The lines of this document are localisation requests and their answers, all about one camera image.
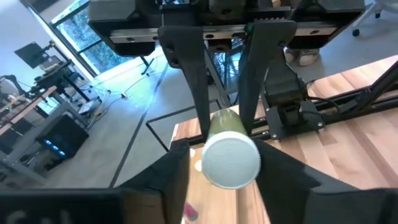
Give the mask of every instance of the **cylindrical can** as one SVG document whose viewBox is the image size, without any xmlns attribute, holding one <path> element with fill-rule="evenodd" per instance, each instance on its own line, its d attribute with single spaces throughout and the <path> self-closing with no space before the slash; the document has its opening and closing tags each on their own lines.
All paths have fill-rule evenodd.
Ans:
<svg viewBox="0 0 398 224">
<path fill-rule="evenodd" d="M 202 151 L 202 172 L 214 185 L 240 189 L 256 179 L 260 154 L 233 110 L 217 111 Z"/>
</svg>

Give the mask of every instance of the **chair wheel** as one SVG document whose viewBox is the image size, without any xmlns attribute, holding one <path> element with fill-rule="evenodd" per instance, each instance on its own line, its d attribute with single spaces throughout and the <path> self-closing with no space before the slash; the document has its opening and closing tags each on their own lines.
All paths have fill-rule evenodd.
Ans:
<svg viewBox="0 0 398 224">
<path fill-rule="evenodd" d="M 353 30 L 353 36 L 354 36 L 354 37 L 359 36 L 359 29 Z"/>
</svg>

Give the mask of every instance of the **red object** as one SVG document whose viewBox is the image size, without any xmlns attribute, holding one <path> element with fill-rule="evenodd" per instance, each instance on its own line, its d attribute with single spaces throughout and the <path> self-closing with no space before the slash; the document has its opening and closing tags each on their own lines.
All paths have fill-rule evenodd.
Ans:
<svg viewBox="0 0 398 224">
<path fill-rule="evenodd" d="M 184 215 L 191 222 L 198 219 L 198 212 L 188 203 L 185 203 L 184 205 Z"/>
</svg>

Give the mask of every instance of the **wooden desk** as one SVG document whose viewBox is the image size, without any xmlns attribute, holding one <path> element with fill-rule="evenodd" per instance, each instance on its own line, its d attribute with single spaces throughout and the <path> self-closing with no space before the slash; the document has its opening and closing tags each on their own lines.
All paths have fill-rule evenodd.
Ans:
<svg viewBox="0 0 398 224">
<path fill-rule="evenodd" d="M 34 101 L 29 103 L 28 106 L 24 107 L 22 110 L 17 111 L 18 115 L 13 117 L 10 122 L 11 123 L 17 123 L 20 119 L 22 119 L 24 116 L 26 116 L 29 112 L 31 112 L 40 102 L 44 100 L 44 98 L 48 97 L 51 93 L 53 93 L 57 87 L 52 86 L 50 87 L 45 93 L 43 93 L 42 97 L 36 98 Z M 12 125 L 10 123 L 7 123 L 0 128 L 0 135 L 4 134 L 8 129 L 10 129 Z"/>
<path fill-rule="evenodd" d="M 373 83 L 398 56 L 393 56 L 317 80 L 311 96 L 330 97 Z M 264 117 L 259 102 L 256 117 Z M 360 189 L 398 187 L 398 109 L 331 124 L 319 132 L 281 141 L 267 141 L 296 159 Z M 172 140 L 200 134 L 197 119 L 177 124 Z M 244 189 L 219 189 L 194 168 L 201 148 L 191 160 L 187 202 L 199 213 L 195 223 L 269 223 L 256 183 Z"/>
</svg>

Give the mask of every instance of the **white lid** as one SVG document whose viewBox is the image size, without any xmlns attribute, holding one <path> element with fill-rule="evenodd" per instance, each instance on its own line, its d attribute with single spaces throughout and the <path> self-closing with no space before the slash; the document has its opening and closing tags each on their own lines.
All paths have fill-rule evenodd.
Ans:
<svg viewBox="0 0 398 224">
<path fill-rule="evenodd" d="M 253 182 L 260 163 L 255 143 L 235 131 L 212 136 L 202 151 L 203 174 L 212 184 L 224 189 L 240 189 Z"/>
</svg>

